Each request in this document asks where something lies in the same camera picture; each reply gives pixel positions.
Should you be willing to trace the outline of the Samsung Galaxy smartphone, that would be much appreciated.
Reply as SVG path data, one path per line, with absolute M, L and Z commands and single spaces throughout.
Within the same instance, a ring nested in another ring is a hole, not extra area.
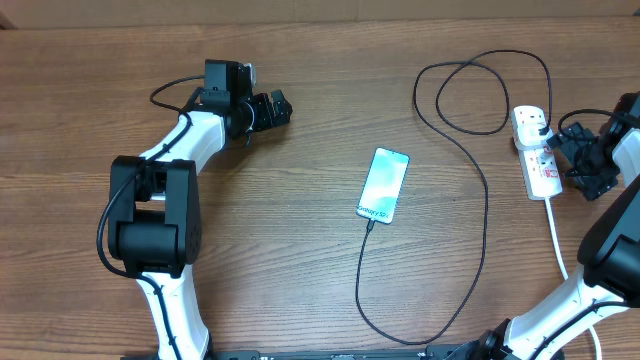
M 390 224 L 409 162 L 410 158 L 406 154 L 377 148 L 356 207 L 356 214 L 374 222 Z

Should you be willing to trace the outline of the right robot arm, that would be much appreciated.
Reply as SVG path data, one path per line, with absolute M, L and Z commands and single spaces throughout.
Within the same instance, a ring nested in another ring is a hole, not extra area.
M 597 322 L 639 305 L 639 96 L 625 93 L 598 133 L 575 122 L 545 135 L 539 109 L 512 113 L 530 198 L 534 182 L 560 178 L 559 150 L 570 164 L 565 178 L 589 200 L 622 183 L 624 191 L 584 236 L 574 272 L 529 312 L 455 350 L 462 359 L 560 359 L 562 347 Z

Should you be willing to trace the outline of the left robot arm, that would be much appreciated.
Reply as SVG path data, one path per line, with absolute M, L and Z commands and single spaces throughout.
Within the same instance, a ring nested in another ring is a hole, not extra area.
M 283 93 L 254 93 L 252 64 L 205 62 L 186 103 L 173 106 L 176 126 L 138 156 L 111 165 L 109 201 L 96 247 L 103 266 L 140 286 L 158 337 L 156 359 L 213 359 L 201 317 L 193 265 L 202 241 L 198 175 L 228 143 L 289 123 Z

